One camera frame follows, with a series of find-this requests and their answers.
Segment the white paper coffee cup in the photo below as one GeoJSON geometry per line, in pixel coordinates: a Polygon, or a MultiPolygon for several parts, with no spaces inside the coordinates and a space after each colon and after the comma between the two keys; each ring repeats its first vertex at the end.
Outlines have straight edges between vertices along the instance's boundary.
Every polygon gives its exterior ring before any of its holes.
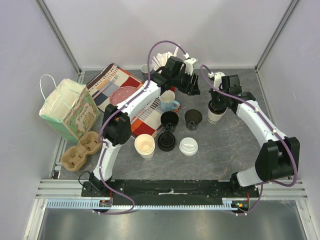
{"type": "Polygon", "coordinates": [[[214,112],[214,111],[208,109],[207,120],[211,124],[216,124],[225,113],[226,113],[226,110],[224,110],[222,112],[214,112]]]}

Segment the black plastic cup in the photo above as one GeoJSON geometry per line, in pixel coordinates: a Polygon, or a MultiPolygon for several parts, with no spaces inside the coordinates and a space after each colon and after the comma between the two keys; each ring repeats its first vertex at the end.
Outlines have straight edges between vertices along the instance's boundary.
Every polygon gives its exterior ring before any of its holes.
{"type": "Polygon", "coordinates": [[[203,116],[200,111],[190,109],[184,114],[184,119],[187,129],[195,130],[203,120],[203,116]]]}

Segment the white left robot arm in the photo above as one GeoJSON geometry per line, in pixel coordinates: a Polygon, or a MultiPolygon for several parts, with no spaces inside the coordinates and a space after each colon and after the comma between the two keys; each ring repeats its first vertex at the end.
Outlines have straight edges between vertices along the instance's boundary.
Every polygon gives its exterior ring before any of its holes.
{"type": "Polygon", "coordinates": [[[172,87],[189,96],[200,94],[199,75],[194,73],[194,64],[197,61],[191,57],[182,60],[171,56],[165,66],[151,74],[142,87],[130,97],[116,106],[110,103],[105,108],[99,134],[102,137],[102,149],[98,164],[89,176],[92,191],[99,197],[106,196],[110,191],[107,181],[112,177],[113,166],[120,148],[131,137],[132,118],[148,103],[172,87]]]}

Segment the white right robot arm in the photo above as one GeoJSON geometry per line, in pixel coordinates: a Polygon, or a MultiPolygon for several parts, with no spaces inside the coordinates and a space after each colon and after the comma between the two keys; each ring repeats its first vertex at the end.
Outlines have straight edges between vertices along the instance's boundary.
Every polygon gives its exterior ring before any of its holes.
{"type": "Polygon", "coordinates": [[[221,119],[227,109],[232,110],[251,130],[260,145],[254,166],[236,172],[229,184],[229,191],[235,197],[242,196],[248,186],[262,185],[279,179],[292,177],[293,186],[298,179],[300,142],[296,137],[287,137],[261,110],[251,92],[244,92],[238,75],[226,76],[222,72],[208,74],[209,93],[208,114],[213,122],[221,119]]]}

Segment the black coffee cup lid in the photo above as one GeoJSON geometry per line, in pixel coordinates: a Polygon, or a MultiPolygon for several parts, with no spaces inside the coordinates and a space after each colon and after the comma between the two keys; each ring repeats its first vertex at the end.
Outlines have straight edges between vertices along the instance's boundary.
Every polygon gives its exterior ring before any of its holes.
{"type": "Polygon", "coordinates": [[[218,104],[217,106],[214,106],[212,102],[210,101],[208,103],[208,109],[210,110],[211,113],[216,114],[216,115],[221,115],[224,114],[227,110],[227,107],[221,104],[218,104]]]}

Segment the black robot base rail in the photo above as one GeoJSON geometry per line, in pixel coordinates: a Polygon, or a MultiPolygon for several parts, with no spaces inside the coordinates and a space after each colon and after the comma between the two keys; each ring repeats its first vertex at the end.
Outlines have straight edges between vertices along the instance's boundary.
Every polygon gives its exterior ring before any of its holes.
{"type": "Polygon", "coordinates": [[[222,198],[257,198],[259,191],[255,187],[234,186],[230,181],[219,181],[213,179],[112,179],[107,185],[113,189],[110,191],[102,182],[94,186],[85,181],[81,195],[83,197],[117,197],[118,191],[134,201],[139,199],[153,199],[155,197],[188,196],[201,197],[215,200],[222,198]]]}

